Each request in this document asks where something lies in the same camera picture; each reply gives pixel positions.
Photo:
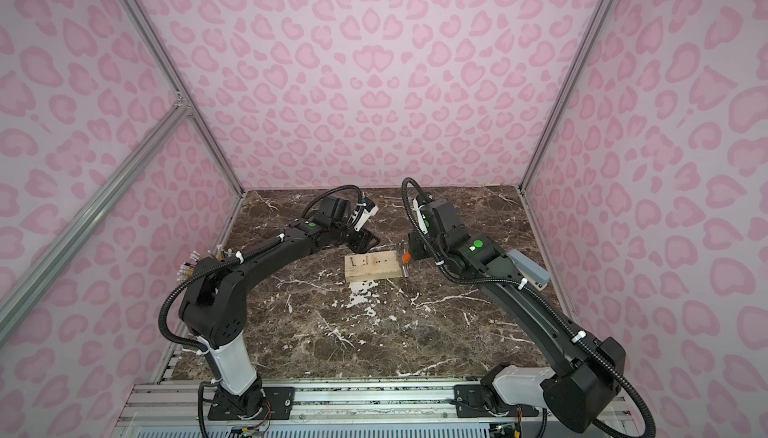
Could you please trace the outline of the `orange black claw hammer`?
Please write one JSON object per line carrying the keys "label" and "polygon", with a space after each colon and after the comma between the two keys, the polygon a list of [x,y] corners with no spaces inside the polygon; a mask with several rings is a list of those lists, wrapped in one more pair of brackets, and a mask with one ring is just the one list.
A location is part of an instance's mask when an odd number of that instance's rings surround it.
{"label": "orange black claw hammer", "polygon": [[408,251],[405,251],[401,256],[401,269],[403,276],[408,278],[410,276],[410,262],[412,256]]}

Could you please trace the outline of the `light wooden block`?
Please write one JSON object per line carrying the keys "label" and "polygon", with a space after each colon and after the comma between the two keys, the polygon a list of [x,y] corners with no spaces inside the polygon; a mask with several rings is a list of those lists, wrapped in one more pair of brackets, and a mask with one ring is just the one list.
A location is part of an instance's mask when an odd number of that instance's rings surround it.
{"label": "light wooden block", "polygon": [[344,276],[348,283],[402,278],[403,268],[394,250],[353,254],[344,257]]}

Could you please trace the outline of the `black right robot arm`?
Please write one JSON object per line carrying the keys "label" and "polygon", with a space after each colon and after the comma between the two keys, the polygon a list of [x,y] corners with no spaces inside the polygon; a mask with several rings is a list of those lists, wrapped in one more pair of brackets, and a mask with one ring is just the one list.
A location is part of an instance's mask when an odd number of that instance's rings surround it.
{"label": "black right robot arm", "polygon": [[434,198],[411,177],[401,184],[401,198],[413,228],[413,260],[430,258],[449,282],[483,290],[542,352],[554,372],[539,385],[542,409],[573,432],[594,426],[619,437],[621,431],[599,416],[624,391],[640,412],[643,436],[656,435],[650,408],[624,375],[626,352],[615,339],[599,339],[559,311],[497,242],[467,229],[451,202]]}

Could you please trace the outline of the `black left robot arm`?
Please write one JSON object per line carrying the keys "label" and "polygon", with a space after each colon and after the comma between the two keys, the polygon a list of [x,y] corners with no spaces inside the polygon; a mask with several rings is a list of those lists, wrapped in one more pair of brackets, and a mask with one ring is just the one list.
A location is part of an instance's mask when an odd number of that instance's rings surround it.
{"label": "black left robot arm", "polygon": [[327,249],[368,252],[379,242],[366,228],[377,212],[361,188],[342,185],[315,197],[267,242],[226,258],[197,258],[191,276],[161,305],[159,332],[203,356],[221,393],[245,407],[261,388],[244,342],[250,291],[283,267]]}

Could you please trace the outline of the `grey blue stapler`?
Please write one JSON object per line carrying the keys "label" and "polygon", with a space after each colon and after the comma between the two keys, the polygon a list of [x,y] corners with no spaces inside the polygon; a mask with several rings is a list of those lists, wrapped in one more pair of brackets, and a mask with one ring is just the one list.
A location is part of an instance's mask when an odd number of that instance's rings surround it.
{"label": "grey blue stapler", "polygon": [[534,260],[514,249],[507,253],[520,273],[539,291],[544,290],[551,283],[551,274]]}

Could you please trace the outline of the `pink cup of pencils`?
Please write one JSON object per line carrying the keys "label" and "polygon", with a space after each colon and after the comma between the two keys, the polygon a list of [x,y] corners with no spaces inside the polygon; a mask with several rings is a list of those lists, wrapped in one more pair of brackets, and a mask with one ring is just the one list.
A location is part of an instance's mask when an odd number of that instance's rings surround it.
{"label": "pink cup of pencils", "polygon": [[203,269],[207,261],[213,260],[214,262],[220,262],[232,255],[232,249],[225,249],[221,244],[215,246],[213,250],[209,250],[206,254],[200,253],[197,250],[192,250],[189,257],[182,262],[178,271],[178,282],[183,282],[190,279],[194,272],[200,268]]}

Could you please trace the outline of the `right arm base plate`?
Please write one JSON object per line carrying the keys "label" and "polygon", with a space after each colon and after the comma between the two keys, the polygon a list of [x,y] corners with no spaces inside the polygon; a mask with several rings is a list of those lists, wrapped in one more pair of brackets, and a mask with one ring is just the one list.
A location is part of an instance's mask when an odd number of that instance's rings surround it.
{"label": "right arm base plate", "polygon": [[459,418],[528,418],[541,412],[529,405],[504,403],[482,384],[459,384],[453,387],[450,403]]}

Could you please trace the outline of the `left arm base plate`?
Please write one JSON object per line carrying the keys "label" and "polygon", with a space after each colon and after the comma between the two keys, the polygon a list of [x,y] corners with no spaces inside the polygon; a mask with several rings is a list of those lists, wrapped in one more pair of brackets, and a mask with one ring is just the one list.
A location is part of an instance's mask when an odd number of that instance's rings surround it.
{"label": "left arm base plate", "polygon": [[231,395],[219,387],[207,412],[211,421],[288,420],[294,405],[293,387],[259,387],[243,396]]}

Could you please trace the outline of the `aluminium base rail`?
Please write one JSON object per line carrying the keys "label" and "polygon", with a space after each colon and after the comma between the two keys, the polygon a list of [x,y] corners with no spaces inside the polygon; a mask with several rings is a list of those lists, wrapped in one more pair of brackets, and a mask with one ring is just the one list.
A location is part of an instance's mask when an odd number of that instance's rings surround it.
{"label": "aluminium base rail", "polygon": [[[459,418],[450,403],[453,387],[478,384],[451,378],[267,380],[265,387],[293,387],[294,405],[288,420],[211,421],[212,437],[509,437],[514,425],[525,437],[536,436],[545,424],[549,437],[570,437],[572,431],[528,396],[523,405],[541,412],[528,418]],[[138,385],[121,412],[115,437],[197,437],[198,413],[213,400],[206,391],[197,402],[198,385],[166,381]]]}

